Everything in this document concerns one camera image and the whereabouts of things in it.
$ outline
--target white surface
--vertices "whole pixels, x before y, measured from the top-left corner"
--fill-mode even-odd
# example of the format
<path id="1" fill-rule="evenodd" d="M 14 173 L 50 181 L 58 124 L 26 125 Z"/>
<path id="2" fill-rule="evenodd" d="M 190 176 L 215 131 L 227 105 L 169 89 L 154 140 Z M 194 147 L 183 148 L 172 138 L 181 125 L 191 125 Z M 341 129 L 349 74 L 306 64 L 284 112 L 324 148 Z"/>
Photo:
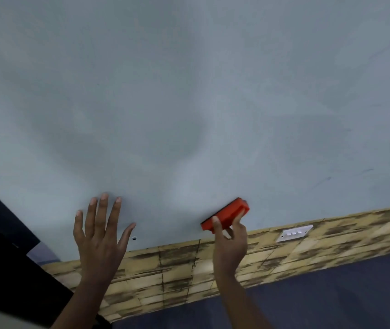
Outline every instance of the white surface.
<path id="1" fill-rule="evenodd" d="M 280 241 L 303 238 L 313 227 L 313 225 L 306 225 L 283 230 L 276 242 L 279 243 Z"/>
<path id="2" fill-rule="evenodd" d="M 390 0 L 0 0 L 0 199 L 62 260 L 390 206 Z"/>

